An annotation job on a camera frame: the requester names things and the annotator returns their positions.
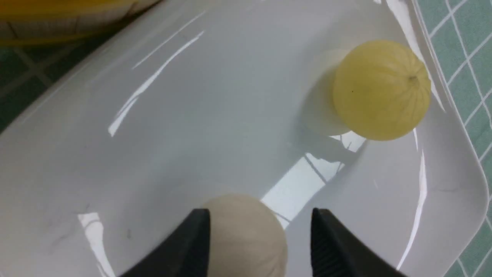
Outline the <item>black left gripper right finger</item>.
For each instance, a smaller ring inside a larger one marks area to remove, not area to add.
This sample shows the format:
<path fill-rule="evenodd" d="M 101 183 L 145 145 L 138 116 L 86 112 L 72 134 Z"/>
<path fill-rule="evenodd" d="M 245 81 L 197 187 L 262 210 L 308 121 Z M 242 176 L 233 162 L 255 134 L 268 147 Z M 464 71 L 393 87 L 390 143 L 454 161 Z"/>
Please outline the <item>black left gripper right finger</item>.
<path fill-rule="evenodd" d="M 310 257 L 313 277 L 404 277 L 328 209 L 312 210 Z"/>

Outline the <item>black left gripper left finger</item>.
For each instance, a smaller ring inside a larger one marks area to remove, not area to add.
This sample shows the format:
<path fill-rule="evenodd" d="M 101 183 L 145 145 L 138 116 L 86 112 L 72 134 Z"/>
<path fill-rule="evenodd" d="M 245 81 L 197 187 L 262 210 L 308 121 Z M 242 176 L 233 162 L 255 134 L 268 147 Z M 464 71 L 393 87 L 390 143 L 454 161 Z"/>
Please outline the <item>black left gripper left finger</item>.
<path fill-rule="evenodd" d="M 208 209 L 193 209 L 181 224 L 123 277 L 206 277 L 211 219 Z"/>

